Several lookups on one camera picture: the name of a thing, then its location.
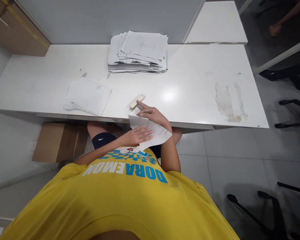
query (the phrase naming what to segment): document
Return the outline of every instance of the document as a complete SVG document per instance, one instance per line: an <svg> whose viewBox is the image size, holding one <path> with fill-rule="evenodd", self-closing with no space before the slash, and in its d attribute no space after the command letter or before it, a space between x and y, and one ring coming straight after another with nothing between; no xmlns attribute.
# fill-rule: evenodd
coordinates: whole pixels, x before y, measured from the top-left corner
<svg viewBox="0 0 300 240"><path fill-rule="evenodd" d="M144 127L150 127L149 130L153 131L153 133L151 134L153 136L152 139L139 144L140 146L138 148L141 149L142 151L148 147L160 145L166 142L172 136L172 133L170 133L167 129L160 126L159 124L150 121L147 118L129 115L129 121L130 121L130 127L132 129L135 129L139 126L144 126Z"/></svg>

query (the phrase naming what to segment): chair wheel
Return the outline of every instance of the chair wheel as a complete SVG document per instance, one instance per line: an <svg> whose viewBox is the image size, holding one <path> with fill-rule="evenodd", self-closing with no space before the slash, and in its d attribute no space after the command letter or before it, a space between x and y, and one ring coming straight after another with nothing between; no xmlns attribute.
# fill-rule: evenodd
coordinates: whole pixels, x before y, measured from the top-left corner
<svg viewBox="0 0 300 240"><path fill-rule="evenodd" d="M279 104L280 104L280 105L286 105L286 104L289 104L289 103L291 103L290 100L282 100L282 101L279 101Z"/></svg>
<svg viewBox="0 0 300 240"><path fill-rule="evenodd" d="M262 197L262 198L265 198L265 199L271 199L272 198L268 193L265 193L265 192L262 192L262 191L258 191L258 196Z"/></svg>
<svg viewBox="0 0 300 240"><path fill-rule="evenodd" d="M262 15L262 13L257 13L255 18L259 18Z"/></svg>
<svg viewBox="0 0 300 240"><path fill-rule="evenodd" d="M277 123L274 125L275 128L286 128L289 127L287 124Z"/></svg>
<svg viewBox="0 0 300 240"><path fill-rule="evenodd" d="M237 203L237 202L238 202L238 200L237 200L237 198L236 198L235 195L228 194L228 195L227 195L227 198L228 198L228 200L229 200L230 202L234 202L234 203Z"/></svg>

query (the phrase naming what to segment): paper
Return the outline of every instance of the paper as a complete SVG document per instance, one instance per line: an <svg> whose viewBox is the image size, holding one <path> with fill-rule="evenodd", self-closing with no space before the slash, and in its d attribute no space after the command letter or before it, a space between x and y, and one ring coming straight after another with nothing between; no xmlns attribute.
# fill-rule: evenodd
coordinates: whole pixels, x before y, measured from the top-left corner
<svg viewBox="0 0 300 240"><path fill-rule="evenodd" d="M81 77L70 83L63 109L67 111L81 110L101 116L111 91L111 88Z"/></svg>
<svg viewBox="0 0 300 240"><path fill-rule="evenodd" d="M168 37L158 33L129 31L111 38L110 72L163 73L168 66Z"/></svg>
<svg viewBox="0 0 300 240"><path fill-rule="evenodd" d="M144 127L150 127L149 130L153 131L153 133L151 134L153 136L152 139L139 144L140 145L139 148L142 151L148 147L160 145L166 142L172 136L172 133L170 133L167 129L160 126L159 124L150 121L147 118L129 115L129 121L130 121L130 127L132 129L135 129L139 126L144 126Z"/></svg>

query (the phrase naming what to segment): person's right hand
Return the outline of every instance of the person's right hand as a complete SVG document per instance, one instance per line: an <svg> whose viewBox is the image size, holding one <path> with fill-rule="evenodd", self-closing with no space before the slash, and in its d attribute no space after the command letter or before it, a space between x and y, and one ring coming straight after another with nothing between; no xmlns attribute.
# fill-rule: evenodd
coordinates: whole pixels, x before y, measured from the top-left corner
<svg viewBox="0 0 300 240"><path fill-rule="evenodd" d="M137 113L137 116L148 118L149 120L167 128L170 126L170 122L168 119L155 107L149 107L144 103L137 100L137 104L139 104L143 110Z"/></svg>

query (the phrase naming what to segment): white desk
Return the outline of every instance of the white desk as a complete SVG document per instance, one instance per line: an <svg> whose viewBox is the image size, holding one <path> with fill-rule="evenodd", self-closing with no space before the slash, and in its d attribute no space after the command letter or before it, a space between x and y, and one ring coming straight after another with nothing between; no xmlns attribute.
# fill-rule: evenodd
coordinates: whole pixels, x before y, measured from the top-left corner
<svg viewBox="0 0 300 240"><path fill-rule="evenodd" d="M234 1L205 2L185 42L246 44Z"/></svg>
<svg viewBox="0 0 300 240"><path fill-rule="evenodd" d="M68 84L86 72L86 78L113 88L103 118L127 122L128 104L145 93L144 103L157 107L173 126L269 127L243 45L169 45L166 73L111 74L109 79L108 51L109 45L51 45L45 57L12 55L0 78L0 110L100 120L82 111L63 110ZM239 86L246 118L229 122L221 114L216 99L228 106L222 99L230 96L235 110L238 96L219 91L216 98L216 83L224 89Z"/></svg>

